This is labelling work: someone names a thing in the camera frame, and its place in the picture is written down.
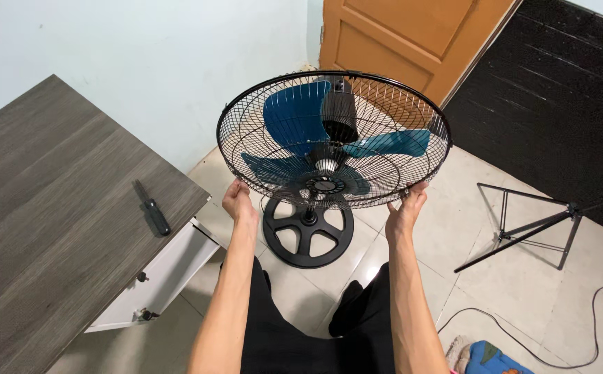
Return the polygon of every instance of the fan guard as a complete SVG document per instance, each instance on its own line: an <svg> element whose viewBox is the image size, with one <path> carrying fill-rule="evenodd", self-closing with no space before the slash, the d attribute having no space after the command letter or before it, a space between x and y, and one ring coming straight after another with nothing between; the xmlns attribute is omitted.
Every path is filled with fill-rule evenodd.
<svg viewBox="0 0 603 374"><path fill-rule="evenodd" d="M433 178L452 146L447 120L428 98L353 71L260 83L225 107L216 136L231 172L253 190L294 206L343 210L398 200L406 187Z"/></svg>

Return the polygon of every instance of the fan guard rim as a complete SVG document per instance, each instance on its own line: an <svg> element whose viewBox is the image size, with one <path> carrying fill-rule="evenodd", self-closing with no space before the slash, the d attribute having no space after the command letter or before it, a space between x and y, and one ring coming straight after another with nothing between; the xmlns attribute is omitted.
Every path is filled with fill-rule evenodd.
<svg viewBox="0 0 603 374"><path fill-rule="evenodd" d="M288 74L282 74L279 75L277 77L273 77L271 79L268 79L266 81L260 82L258 84L255 84L254 86L244 90L241 94L239 94L237 97L235 97L229 104L227 104L225 106L225 108L223 108L223 111L221 112L221 115L218 119L218 125L216 126L216 143L218 144L218 149L221 152L221 156L223 156L223 159L225 160L225 163L227 164L228 168L230 169L230 171L235 174L238 178L244 179L248 182L248 184L252 184L252 185L257 185L259 186L260 183L256 183L254 181L252 181L250 178L248 178L248 176L243 175L243 173L239 172L239 169L237 169L231 160L228 159L228 157L226 157L225 155L225 150L223 149L223 144L221 143L221 137L220 137L220 131L222 128L222 124L223 121L225 120L225 117L228 115L228 113L230 113L230 110L236 106L242 99L246 98L248 95L252 94L253 92L255 92L256 90L259 89L263 89L267 86L270 86L272 84L276 84L278 82L283 82L283 81L289 81L289 80L293 80L293 79L298 79L298 78L304 78L304 77L313 77L313 76L338 76L338 77L349 77L349 78L362 78L362 79L370 79L376 82L381 82L384 84L389 84L393 87L396 87L400 90L405 90L408 91L409 93L415 95L417 98L423 100L428 106L430 106L434 112L439 115L440 119L442 120L442 123L444 124L444 128L446 129L446 133L447 133L447 147L444 151L444 154L442 155L442 159L440 160L440 162L438 163L438 165L433 168L433 170L430 170L430 172L428 172L423 178L421 178L419 180L419 182L425 181L427 180L430 176L435 176L437 174L437 172L440 169L440 166L442 166L445 162L445 160L447 159L447 156L449 154L449 150L454 146L454 140L452 138L452 131L451 131L451 126L449 124L449 121L447 121L446 116L444 115L444 112L442 112L442 110L440 109L440 107L438 105L436 105L435 103L433 103L433 101L431 101L428 97L426 97L426 95L422 94L421 92L413 89L412 87L401 83L395 79L391 79L388 77L384 77L382 75L378 75L378 74L373 74L373 73L368 73L368 72L361 72L361 71L352 71L352 70L333 70L333 69L319 69L319 70L310 70L310 71L298 71L298 72L291 72ZM264 190L267 191L271 191L270 189L264 187ZM368 198L363 198L363 199L358 199L358 200L351 200L351 201L369 201L369 200L382 200L382 203L377 204L377 205L362 205L362 204L357 204L356 206L349 206L348 209L358 209L358 208L369 208L372 206L378 206L378 205L383 205L386 204L387 201L387 197L390 196L398 196L400 192L404 192L406 190L406 188L401 188L395 191L392 191L388 194L383 194L383 195L379 195L379 196L373 196L373 197L368 197ZM286 201L282 200L284 202L290 203L290 204L295 204L295 202L292 201ZM304 204L304 206L307 207L315 207L317 205L313 205L313 204ZM344 209L338 206L322 206L322 208L325 209Z"/></svg>

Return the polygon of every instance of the screwdriver handle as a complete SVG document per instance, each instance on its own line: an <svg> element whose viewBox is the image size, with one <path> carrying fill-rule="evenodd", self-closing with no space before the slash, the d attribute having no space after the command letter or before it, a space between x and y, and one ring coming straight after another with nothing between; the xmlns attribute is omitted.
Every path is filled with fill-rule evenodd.
<svg viewBox="0 0 603 374"><path fill-rule="evenodd" d="M170 225L168 224L167 220L165 220L163 213L160 211L160 209L158 209L158 206L156 206L154 199L145 200L144 206L149 211L149 216L151 217L151 220L154 221L154 225L156 225L158 233L163 236L170 235L172 229L170 229Z"/></svg>

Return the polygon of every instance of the hand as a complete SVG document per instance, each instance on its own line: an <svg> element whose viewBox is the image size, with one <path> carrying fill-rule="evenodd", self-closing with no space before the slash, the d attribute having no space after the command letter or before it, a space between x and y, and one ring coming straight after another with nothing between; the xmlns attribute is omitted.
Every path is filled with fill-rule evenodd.
<svg viewBox="0 0 603 374"><path fill-rule="evenodd" d="M419 182L408 189L407 196L401 192L402 204L398 210L393 204L387 203L389 218L384 226L384 233L389 243L397 243L400 240L413 242L414 222L426 201L427 196L424 191L426 187L428 187L427 182Z"/></svg>
<svg viewBox="0 0 603 374"><path fill-rule="evenodd" d="M259 217L248 197L248 185L236 178L223 196L223 209L232 217L234 222L247 222L257 227Z"/></svg>

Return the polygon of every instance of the black pants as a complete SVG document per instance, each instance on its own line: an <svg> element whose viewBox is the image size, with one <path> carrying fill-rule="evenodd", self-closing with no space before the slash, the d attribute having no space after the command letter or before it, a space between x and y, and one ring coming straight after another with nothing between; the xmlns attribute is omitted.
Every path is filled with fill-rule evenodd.
<svg viewBox="0 0 603 374"><path fill-rule="evenodd" d="M281 316L255 259L241 372L394 373L389 264L363 291L346 296L330 324L332 336L342 337L306 336Z"/></svg>

